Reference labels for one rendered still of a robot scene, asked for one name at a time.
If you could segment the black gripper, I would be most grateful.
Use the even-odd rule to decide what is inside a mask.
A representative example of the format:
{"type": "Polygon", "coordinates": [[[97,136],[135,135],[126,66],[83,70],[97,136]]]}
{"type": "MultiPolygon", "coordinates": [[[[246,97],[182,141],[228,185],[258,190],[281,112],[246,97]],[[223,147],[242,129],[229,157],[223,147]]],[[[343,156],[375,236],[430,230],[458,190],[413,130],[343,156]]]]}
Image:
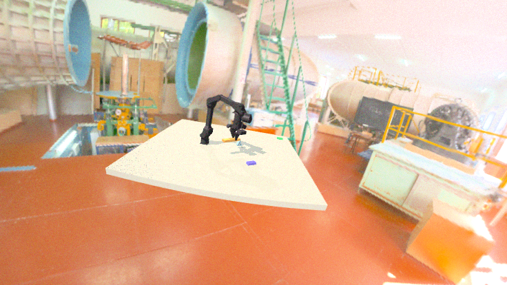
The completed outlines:
{"type": "Polygon", "coordinates": [[[237,120],[233,120],[232,121],[233,124],[227,124],[226,125],[226,128],[229,128],[229,131],[231,133],[231,137],[234,138],[235,136],[235,140],[238,139],[239,135],[246,135],[247,132],[243,129],[241,129],[240,127],[240,124],[242,123],[241,121],[237,121],[237,120]]]}

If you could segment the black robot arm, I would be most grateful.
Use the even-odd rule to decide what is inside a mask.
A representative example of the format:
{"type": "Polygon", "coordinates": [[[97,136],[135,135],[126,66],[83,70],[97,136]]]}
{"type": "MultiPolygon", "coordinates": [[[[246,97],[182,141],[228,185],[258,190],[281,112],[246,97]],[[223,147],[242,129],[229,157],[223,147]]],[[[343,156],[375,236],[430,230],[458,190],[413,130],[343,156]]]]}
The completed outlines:
{"type": "Polygon", "coordinates": [[[216,96],[209,97],[207,99],[207,119],[206,119],[206,125],[203,129],[203,132],[200,133],[200,144],[207,145],[209,143],[209,136],[213,132],[213,127],[211,127],[211,121],[212,121],[212,115],[213,110],[216,106],[216,103],[218,101],[225,102],[228,105],[231,105],[232,108],[235,110],[232,112],[234,114],[234,120],[242,121],[246,123],[251,123],[252,116],[251,114],[248,114],[245,110],[245,106],[242,103],[238,103],[236,101],[233,101],[231,99],[228,99],[227,97],[223,96],[222,94],[218,94],[216,96]]]}

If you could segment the yellow bar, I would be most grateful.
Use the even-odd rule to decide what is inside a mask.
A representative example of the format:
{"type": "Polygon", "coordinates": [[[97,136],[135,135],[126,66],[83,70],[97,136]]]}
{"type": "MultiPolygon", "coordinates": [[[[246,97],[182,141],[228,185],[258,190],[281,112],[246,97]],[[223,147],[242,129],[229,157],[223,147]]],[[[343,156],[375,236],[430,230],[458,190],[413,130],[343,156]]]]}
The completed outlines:
{"type": "Polygon", "coordinates": [[[237,140],[235,140],[235,138],[224,138],[222,139],[222,141],[225,143],[228,143],[228,142],[234,142],[234,141],[240,141],[240,138],[238,138],[237,140]]]}

